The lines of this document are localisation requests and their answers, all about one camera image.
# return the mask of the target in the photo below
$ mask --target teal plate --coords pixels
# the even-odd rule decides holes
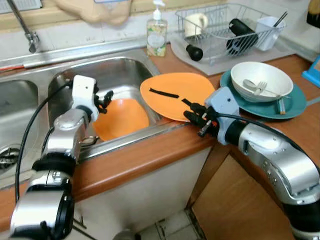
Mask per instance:
[[[293,90],[284,97],[285,115],[279,114],[277,101],[270,102],[249,102],[244,100],[234,88],[231,81],[230,70],[226,71],[221,79],[221,87],[229,87],[239,107],[251,114],[258,115],[268,119],[291,119],[302,114],[307,106],[307,100],[302,90],[296,85],[293,85]]]

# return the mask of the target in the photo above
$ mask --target tile floor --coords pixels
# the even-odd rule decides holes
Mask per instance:
[[[177,212],[140,232],[141,240],[205,240],[190,210]]]

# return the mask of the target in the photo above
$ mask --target white bowl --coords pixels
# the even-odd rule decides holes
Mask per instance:
[[[285,72],[269,64],[257,61],[245,61],[235,65],[231,69],[231,79],[235,90],[245,100],[253,103],[277,100],[291,93],[294,88],[291,78]],[[244,86],[245,79],[256,85],[261,81],[266,82],[266,90],[259,95],[254,95],[254,91]]]

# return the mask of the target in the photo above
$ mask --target white cup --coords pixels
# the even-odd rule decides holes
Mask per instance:
[[[275,16],[266,16],[256,21],[255,32],[259,33],[259,40],[256,44],[256,47],[258,49],[262,51],[267,51],[274,46],[280,33],[286,26],[286,22],[282,20],[278,26],[273,27],[274,24],[278,21],[278,19],[279,18]]]
[[[208,17],[203,13],[189,15],[184,21],[184,35],[186,37],[199,35],[208,26]]]

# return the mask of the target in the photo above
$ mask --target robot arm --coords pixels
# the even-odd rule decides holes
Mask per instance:
[[[74,217],[72,176],[79,160],[86,128],[106,113],[113,92],[99,101],[96,80],[76,75],[73,79],[73,105],[59,116],[49,132],[41,159],[32,169],[24,196],[18,201],[11,218],[12,238],[33,240],[64,239],[71,231]]]
[[[202,127],[199,135],[210,132],[221,144],[238,146],[267,175],[295,238],[320,240],[320,175],[312,160],[270,130],[216,114],[239,115],[239,106],[229,88],[218,89],[205,103],[206,108],[196,105],[198,115],[184,113]]]

